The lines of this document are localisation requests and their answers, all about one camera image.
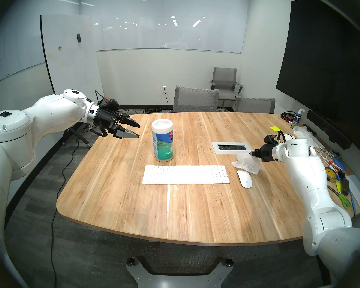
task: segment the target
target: table edge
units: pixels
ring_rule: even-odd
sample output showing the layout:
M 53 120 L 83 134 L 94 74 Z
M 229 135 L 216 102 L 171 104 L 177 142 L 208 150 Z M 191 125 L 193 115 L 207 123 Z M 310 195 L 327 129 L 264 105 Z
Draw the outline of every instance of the table edge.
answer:
M 258 245 L 270 245 L 270 244 L 274 244 L 274 243 L 284 243 L 284 242 L 299 240 L 299 239 L 303 238 L 302 236 L 300 236 L 300 237 L 286 238 L 286 239 L 280 239 L 280 240 L 267 240 L 267 241 L 257 241 L 257 242 L 249 242 L 249 243 L 223 243 L 223 242 L 211 242 L 211 241 L 175 240 L 175 239 L 170 239 L 170 238 L 150 237 L 150 236 L 144 236 L 144 235 L 139 235 L 139 234 L 135 234 L 135 233 L 117 231 L 117 230 L 113 230 L 113 229 L 109 229 L 109 228 L 103 228 L 100 226 L 92 225 L 92 224 L 85 223 L 80 220 L 76 220 L 76 219 L 64 216 L 61 213 L 60 213 L 60 215 L 62 215 L 65 219 L 67 219 L 69 221 L 79 223 L 81 225 L 95 228 L 98 230 L 111 232 L 114 234 L 119 234 L 119 235 L 128 236 L 128 237 L 134 237 L 137 239 L 140 238 L 140 239 L 152 240 L 152 241 L 156 241 L 156 242 L 158 241 L 158 242 L 164 242 L 164 243 L 176 243 L 176 244 L 180 244 L 180 245 L 194 245 L 194 246 L 208 246 L 208 247 L 258 246 Z

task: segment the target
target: black monitor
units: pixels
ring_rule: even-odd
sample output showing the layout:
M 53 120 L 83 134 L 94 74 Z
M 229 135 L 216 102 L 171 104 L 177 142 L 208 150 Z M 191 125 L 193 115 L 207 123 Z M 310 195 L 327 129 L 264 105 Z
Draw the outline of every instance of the black monitor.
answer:
M 320 0 L 292 1 L 289 25 L 276 89 L 360 149 L 360 31 Z

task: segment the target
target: tape measure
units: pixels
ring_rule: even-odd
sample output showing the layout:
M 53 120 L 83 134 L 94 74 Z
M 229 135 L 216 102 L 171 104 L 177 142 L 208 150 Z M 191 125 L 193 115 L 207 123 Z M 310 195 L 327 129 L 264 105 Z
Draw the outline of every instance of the tape measure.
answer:
M 325 167 L 325 172 L 327 172 L 327 178 L 329 179 L 329 181 L 331 183 L 334 183 L 335 181 L 337 181 L 338 179 L 338 174 L 336 173 L 335 170 L 333 170 L 332 168 L 329 167 Z

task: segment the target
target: red marker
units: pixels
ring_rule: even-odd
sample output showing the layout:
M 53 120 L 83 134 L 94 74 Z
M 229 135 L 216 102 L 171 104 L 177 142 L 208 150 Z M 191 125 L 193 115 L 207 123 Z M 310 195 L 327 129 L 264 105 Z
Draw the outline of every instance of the red marker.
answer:
M 332 161 L 328 161 L 329 164 L 331 164 L 333 167 L 335 167 L 337 170 L 342 170 L 339 166 L 337 166 L 335 163 L 333 163 Z

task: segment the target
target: whiteboard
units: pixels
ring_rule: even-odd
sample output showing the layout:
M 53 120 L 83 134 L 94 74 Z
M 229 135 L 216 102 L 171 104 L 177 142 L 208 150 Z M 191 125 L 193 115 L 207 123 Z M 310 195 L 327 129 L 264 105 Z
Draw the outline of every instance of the whiteboard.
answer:
M 242 52 L 249 0 L 82 1 L 82 14 L 94 20 L 96 50 Z
M 92 18 L 41 15 L 46 64 L 56 95 L 76 89 L 96 101 L 104 96 L 93 38 Z
M 41 13 L 78 14 L 78 0 L 13 2 L 0 20 L 0 80 L 44 62 L 39 21 Z

